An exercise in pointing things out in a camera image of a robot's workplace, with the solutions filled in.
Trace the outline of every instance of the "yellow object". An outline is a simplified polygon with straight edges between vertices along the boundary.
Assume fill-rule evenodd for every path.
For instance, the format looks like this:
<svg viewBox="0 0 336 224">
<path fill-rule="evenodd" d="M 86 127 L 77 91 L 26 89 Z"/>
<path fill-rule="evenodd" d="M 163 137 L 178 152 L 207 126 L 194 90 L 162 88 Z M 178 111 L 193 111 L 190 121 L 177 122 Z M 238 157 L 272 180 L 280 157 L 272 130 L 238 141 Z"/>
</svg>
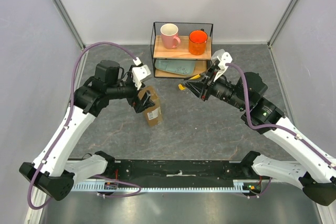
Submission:
<svg viewBox="0 0 336 224">
<path fill-rule="evenodd" d="M 179 85 L 178 85 L 178 88 L 179 88 L 180 90 L 185 90 L 185 89 L 186 89 L 186 87 L 183 86 L 182 84 L 179 84 Z"/>
<path fill-rule="evenodd" d="M 200 74 L 197 74 L 197 75 L 192 76 L 191 78 L 189 78 L 189 80 L 194 80 L 194 79 L 197 79 L 197 78 L 199 78 L 199 77 L 201 77 L 201 75 L 200 75 Z M 178 85 L 178 88 L 179 88 L 180 90 L 185 90 L 185 89 L 186 89 L 186 87 L 183 86 L 182 84 L 179 84 L 179 85 Z"/>
</svg>

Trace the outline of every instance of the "orange mug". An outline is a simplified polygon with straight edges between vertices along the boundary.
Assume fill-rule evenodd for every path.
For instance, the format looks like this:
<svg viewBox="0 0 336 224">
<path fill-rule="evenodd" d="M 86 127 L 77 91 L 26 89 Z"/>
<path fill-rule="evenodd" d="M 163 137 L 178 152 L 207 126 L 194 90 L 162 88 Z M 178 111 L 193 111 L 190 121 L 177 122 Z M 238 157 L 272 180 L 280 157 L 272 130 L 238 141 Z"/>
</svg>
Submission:
<svg viewBox="0 0 336 224">
<path fill-rule="evenodd" d="M 201 55 L 205 52 L 206 41 L 208 40 L 208 34 L 201 30 L 192 31 L 189 34 L 189 52 L 192 55 Z"/>
</svg>

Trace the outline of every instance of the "white bracket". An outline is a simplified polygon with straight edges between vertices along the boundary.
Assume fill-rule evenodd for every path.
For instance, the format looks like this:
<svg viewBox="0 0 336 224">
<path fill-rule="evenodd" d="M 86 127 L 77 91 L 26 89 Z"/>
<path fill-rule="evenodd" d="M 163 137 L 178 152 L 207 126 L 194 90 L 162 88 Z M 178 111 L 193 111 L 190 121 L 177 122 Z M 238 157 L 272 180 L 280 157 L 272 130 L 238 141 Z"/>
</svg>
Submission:
<svg viewBox="0 0 336 224">
<path fill-rule="evenodd" d="M 142 81 L 144 81 L 148 76 L 151 75 L 151 70 L 147 65 L 142 65 L 141 67 L 132 68 L 133 82 L 137 90 L 140 90 Z"/>
<path fill-rule="evenodd" d="M 289 183 L 300 189 L 302 184 L 299 177 L 303 177 L 307 170 L 299 164 L 290 164 L 285 161 L 278 161 L 265 155 L 259 155 L 253 161 L 253 170 L 260 176 L 276 178 L 282 182 Z"/>
<path fill-rule="evenodd" d="M 221 75 L 225 73 L 225 71 L 228 69 L 228 66 L 226 66 L 226 64 L 232 62 L 232 57 L 224 49 L 220 49 L 218 51 L 215 51 L 215 53 L 211 56 L 212 62 L 215 62 L 217 60 L 219 60 L 218 67 L 220 68 L 220 70 L 217 72 L 214 81 L 216 81 L 219 77 L 221 77 Z"/>
</svg>

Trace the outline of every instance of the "mug handle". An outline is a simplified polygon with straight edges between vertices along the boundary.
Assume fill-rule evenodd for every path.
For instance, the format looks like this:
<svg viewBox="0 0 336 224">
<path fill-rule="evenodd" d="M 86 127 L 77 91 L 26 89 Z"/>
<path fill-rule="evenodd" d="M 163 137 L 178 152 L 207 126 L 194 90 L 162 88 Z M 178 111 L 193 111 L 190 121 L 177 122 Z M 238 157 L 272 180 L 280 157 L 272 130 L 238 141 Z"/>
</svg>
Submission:
<svg viewBox="0 0 336 224">
<path fill-rule="evenodd" d="M 178 36 L 174 36 L 174 39 L 177 40 L 177 45 L 173 46 L 173 48 L 176 48 L 176 47 L 178 47 L 181 44 L 181 40 L 180 40 L 180 38 L 178 38 Z"/>
</svg>

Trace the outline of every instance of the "label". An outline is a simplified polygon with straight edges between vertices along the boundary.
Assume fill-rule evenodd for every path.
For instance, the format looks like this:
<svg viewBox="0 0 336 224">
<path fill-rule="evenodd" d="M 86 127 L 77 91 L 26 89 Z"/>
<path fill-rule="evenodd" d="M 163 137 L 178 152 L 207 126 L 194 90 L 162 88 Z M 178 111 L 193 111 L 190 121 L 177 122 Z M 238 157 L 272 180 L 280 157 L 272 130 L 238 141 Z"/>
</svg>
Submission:
<svg viewBox="0 0 336 224">
<path fill-rule="evenodd" d="M 148 112 L 147 113 L 148 120 L 152 120 L 154 118 L 157 118 L 159 116 L 159 113 L 161 113 L 161 107 L 156 108 L 152 112 Z"/>
</svg>

